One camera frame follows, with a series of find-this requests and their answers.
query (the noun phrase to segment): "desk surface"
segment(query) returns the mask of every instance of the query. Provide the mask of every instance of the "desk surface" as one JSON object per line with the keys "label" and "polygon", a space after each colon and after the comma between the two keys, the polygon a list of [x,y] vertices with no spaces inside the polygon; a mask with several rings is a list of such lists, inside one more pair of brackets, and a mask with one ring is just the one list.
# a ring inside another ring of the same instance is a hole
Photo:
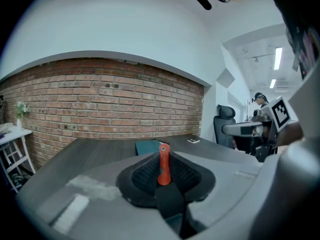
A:
{"label": "desk surface", "polygon": [[[251,155],[218,145],[205,139],[192,144],[187,139],[193,135],[160,137],[170,144],[171,151],[237,164],[256,165]],[[106,165],[136,155],[137,140],[77,139],[42,166],[22,187],[16,200],[23,208],[36,210],[51,195],[76,176],[97,166]]]}
{"label": "desk surface", "polygon": [[0,145],[6,144],[15,139],[21,138],[22,136],[26,136],[32,133],[31,130],[24,128],[22,128],[22,130],[19,130],[18,127],[16,127],[15,125],[10,126],[9,131],[9,133],[5,134],[4,137],[0,139]]}

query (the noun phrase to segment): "white vase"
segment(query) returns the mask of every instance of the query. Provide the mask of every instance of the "white vase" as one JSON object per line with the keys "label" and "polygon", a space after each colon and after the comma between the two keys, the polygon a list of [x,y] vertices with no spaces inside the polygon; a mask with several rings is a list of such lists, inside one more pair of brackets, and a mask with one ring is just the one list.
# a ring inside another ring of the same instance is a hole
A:
{"label": "white vase", "polygon": [[22,130],[22,124],[21,124],[20,118],[18,118],[16,121],[16,127],[18,127],[19,130]]}

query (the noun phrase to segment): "fluorescent light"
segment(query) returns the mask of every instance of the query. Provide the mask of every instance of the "fluorescent light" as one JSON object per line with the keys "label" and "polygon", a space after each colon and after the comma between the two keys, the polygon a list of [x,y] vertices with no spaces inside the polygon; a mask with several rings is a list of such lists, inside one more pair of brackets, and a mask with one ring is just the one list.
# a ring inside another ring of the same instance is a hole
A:
{"label": "fluorescent light", "polygon": [[275,48],[275,61],[274,61],[274,70],[278,70],[280,67],[282,56],[282,47]]}
{"label": "fluorescent light", "polygon": [[272,79],[270,88],[275,87],[275,84],[276,84],[276,79]]}

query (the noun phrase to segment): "brick wall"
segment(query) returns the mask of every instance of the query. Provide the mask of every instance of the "brick wall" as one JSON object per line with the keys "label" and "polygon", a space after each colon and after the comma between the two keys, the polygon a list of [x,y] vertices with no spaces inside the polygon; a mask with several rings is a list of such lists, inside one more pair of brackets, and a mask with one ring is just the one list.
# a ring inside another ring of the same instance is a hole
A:
{"label": "brick wall", "polygon": [[16,123],[16,102],[30,105],[22,126],[39,168],[76,138],[199,134],[204,87],[148,65],[82,58],[24,70],[0,83],[0,95],[5,122]]}

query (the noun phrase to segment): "red handle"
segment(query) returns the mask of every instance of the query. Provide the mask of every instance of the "red handle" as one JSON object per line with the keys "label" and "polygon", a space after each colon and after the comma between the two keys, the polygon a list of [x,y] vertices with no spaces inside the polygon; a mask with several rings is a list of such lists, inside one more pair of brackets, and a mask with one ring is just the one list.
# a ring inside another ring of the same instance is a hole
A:
{"label": "red handle", "polygon": [[158,183],[162,186],[166,186],[171,182],[169,168],[170,146],[165,143],[161,144],[159,147],[159,153],[160,167],[162,168],[162,173],[158,177]]}

